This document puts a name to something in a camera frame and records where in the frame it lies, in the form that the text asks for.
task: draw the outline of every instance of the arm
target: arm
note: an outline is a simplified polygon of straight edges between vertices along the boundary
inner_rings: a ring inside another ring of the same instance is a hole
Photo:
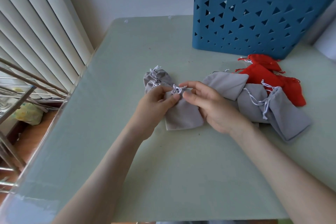
[[[169,87],[150,90],[106,155],[53,224],[111,223],[116,201],[141,143],[154,131],[166,111],[179,100],[179,94],[162,101]]]
[[[208,123],[229,133],[268,181],[296,224],[334,223],[336,194],[273,145],[249,120],[214,89],[201,82],[185,82],[187,102],[199,106]]]

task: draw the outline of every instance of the blue plastic basket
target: blue plastic basket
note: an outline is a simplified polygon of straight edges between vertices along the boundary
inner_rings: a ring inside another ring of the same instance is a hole
[[[284,59],[333,0],[194,0],[192,46]]]

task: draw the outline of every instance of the red pouch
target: red pouch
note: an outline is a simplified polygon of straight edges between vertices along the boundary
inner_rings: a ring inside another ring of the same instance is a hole
[[[258,63],[253,63],[249,65],[247,68],[243,69],[236,69],[236,72],[240,74],[248,74],[249,78],[247,79],[246,83],[254,83],[254,84],[261,84],[261,81],[264,80],[266,84],[271,85],[272,87],[283,87],[284,82],[281,81],[274,73],[267,70],[265,67]]]
[[[247,59],[250,59],[253,64],[257,63],[259,65],[262,65],[264,68],[268,70],[284,73],[281,71],[281,68],[277,63],[277,61],[272,59],[270,56],[264,54],[250,54],[249,56],[247,56],[247,58],[240,58],[238,60],[247,60]]]
[[[284,83],[282,89],[293,105],[305,106],[307,104],[302,95],[302,89],[298,79],[282,75],[277,75],[277,77]]]

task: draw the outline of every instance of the tabletop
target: tabletop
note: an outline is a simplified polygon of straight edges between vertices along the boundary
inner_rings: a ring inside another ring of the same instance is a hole
[[[176,83],[245,67],[237,55],[193,49],[192,16],[115,20],[57,122],[0,209],[2,223],[48,223],[98,165],[144,94],[143,76],[162,66]],[[293,160],[336,190],[336,66],[299,44],[280,63],[301,81],[313,125],[291,145],[262,130]],[[285,210],[229,136],[208,124],[143,142],[113,222],[276,219]]]

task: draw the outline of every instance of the forearm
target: forearm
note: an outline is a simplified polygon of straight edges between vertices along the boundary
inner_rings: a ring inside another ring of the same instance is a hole
[[[333,223],[336,195],[293,162],[253,125],[231,136],[264,175],[294,223]]]
[[[53,223],[111,223],[121,187],[140,144],[141,140],[125,128]]]

